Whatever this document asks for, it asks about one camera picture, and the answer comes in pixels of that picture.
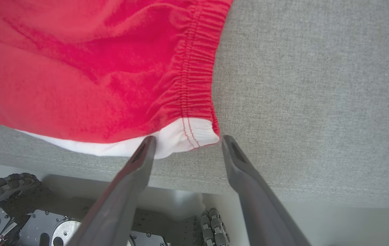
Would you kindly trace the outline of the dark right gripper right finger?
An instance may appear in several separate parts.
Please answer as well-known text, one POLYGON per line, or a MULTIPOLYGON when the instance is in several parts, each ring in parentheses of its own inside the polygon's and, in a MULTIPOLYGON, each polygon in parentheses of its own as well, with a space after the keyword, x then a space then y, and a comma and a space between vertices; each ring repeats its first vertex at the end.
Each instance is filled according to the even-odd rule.
POLYGON ((227 179, 239 196, 250 245, 310 245, 236 140, 224 135, 221 146, 227 179))

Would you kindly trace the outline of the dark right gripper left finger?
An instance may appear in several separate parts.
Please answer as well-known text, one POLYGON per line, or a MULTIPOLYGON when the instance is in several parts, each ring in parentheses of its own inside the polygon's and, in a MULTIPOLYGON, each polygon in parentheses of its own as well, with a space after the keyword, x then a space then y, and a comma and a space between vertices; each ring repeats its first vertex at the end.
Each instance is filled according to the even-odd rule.
POLYGON ((156 138, 146 137, 102 196, 93 204, 68 246, 125 246, 140 193, 147 187, 156 138))

